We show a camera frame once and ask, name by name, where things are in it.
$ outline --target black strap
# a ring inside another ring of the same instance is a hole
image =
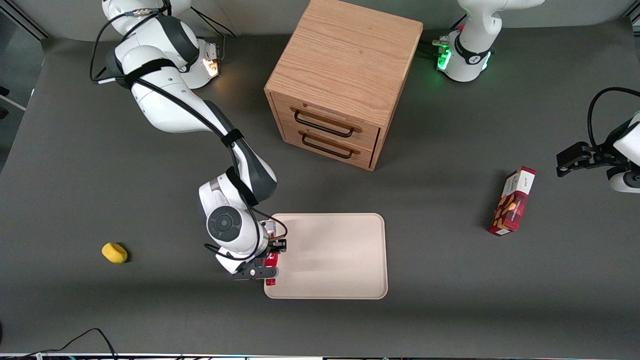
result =
[[[467,65],[475,65],[479,63],[482,59],[484,59],[484,57],[489,53],[489,51],[491,51],[491,49],[489,49],[481,53],[474,53],[473,51],[469,51],[465,49],[462,46],[462,43],[460,42],[460,34],[456,36],[456,40],[454,41],[454,46],[458,54],[460,54],[460,56],[462,56],[465,59],[465,62],[467,63]]]
[[[225,136],[222,136],[220,138],[220,141],[222,141],[222,143],[225,144],[225,147],[229,147],[229,145],[231,145],[232,142],[242,138],[243,136],[240,130],[233,129],[229,131]]]
[[[249,187],[240,180],[240,177],[236,174],[234,167],[228,168],[226,175],[229,178],[229,181],[231,181],[231,183],[236,187],[240,195],[244,197],[249,206],[256,206],[258,204],[258,200],[255,199],[255,196],[253,196]]]
[[[144,63],[141,67],[128,73],[124,77],[124,82],[127,85],[127,88],[131,89],[131,87],[133,86],[133,83],[136,80],[143,77],[144,75],[150,74],[154,71],[158,71],[165,66],[171,66],[177,69],[173,61],[169,59],[155,59],[155,60],[151,60],[148,63]]]

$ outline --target white wall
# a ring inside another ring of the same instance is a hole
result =
[[[55,37],[93,40],[105,18],[100,0],[14,0]],[[448,28],[464,14],[455,0],[346,0],[415,19],[425,29]],[[505,27],[590,25],[615,19],[633,0],[547,0],[537,8],[502,13]],[[308,0],[193,0],[193,6],[240,34],[291,33]],[[192,12],[180,16],[197,35],[213,32]],[[105,32],[105,40],[118,38]]]

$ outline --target drawer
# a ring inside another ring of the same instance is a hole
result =
[[[340,143],[291,126],[283,126],[282,131],[285,141],[290,144],[356,167],[369,169],[371,150]]]
[[[320,110],[297,99],[273,94],[273,103],[282,127],[293,127],[304,132],[373,150],[380,129],[356,123],[345,116]]]

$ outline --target yellow sponge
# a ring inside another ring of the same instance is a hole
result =
[[[116,243],[104,244],[102,255],[114,264],[122,264],[127,261],[127,251]]]

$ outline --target wooden cabinet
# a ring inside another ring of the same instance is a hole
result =
[[[422,23],[311,0],[264,87],[282,139],[374,170]]]

